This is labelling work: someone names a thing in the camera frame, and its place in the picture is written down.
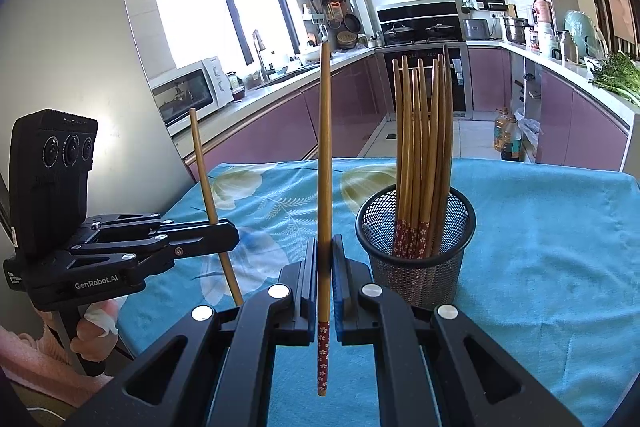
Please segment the pink sleeve forearm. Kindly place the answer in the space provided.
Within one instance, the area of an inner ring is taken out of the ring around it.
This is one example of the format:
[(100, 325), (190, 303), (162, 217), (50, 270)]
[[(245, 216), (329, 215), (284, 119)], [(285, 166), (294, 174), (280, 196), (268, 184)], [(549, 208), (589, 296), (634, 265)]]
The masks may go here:
[(35, 340), (4, 327), (1, 327), (1, 367), (10, 381), (72, 407), (83, 405), (113, 379), (77, 373), (51, 334)]

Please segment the left hand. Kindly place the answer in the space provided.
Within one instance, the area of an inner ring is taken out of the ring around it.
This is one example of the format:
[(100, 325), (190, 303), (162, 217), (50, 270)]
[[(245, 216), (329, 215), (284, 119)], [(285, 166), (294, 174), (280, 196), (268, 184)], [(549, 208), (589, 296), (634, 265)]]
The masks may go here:
[(89, 362), (103, 362), (118, 341), (117, 319), (124, 299), (114, 298), (88, 306), (77, 324), (70, 349)]

